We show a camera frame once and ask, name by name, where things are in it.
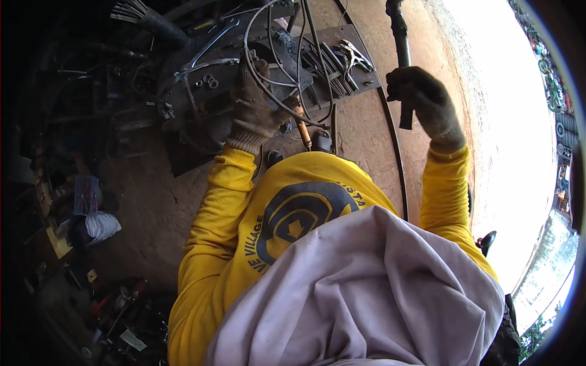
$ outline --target work glove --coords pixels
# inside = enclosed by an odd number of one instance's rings
[[[254,67],[265,78],[271,77],[265,60],[255,61]],[[263,91],[254,81],[244,57],[240,58],[233,97],[232,130],[226,143],[234,149],[258,155],[260,146],[273,137],[291,115],[282,109],[273,111],[267,105]]]
[[[387,101],[401,101],[415,111],[433,150],[452,153],[466,144],[448,91],[421,67],[399,67],[387,74],[387,93]]]

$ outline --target white bag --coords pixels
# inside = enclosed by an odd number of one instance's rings
[[[122,230],[116,216],[98,211],[97,215],[86,216],[86,230],[95,240],[105,240]]]

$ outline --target printed logo on shirt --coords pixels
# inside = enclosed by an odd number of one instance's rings
[[[364,206],[360,193],[340,182],[303,182],[281,189],[244,243],[248,264],[262,272],[293,242],[336,217]]]

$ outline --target tree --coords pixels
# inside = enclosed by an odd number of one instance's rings
[[[558,302],[556,305],[556,315],[545,321],[543,320],[543,315],[540,315],[535,323],[533,323],[533,325],[531,325],[529,329],[523,333],[521,336],[521,354],[519,355],[519,362],[523,362],[527,357],[531,356],[537,350],[539,344],[541,344],[545,338],[547,330],[556,320],[560,310],[561,302]]]

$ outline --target right hand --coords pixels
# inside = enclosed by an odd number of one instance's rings
[[[437,152],[452,153],[466,144],[448,91],[421,67],[399,67],[387,74],[387,93],[387,101],[401,101],[415,111]]]

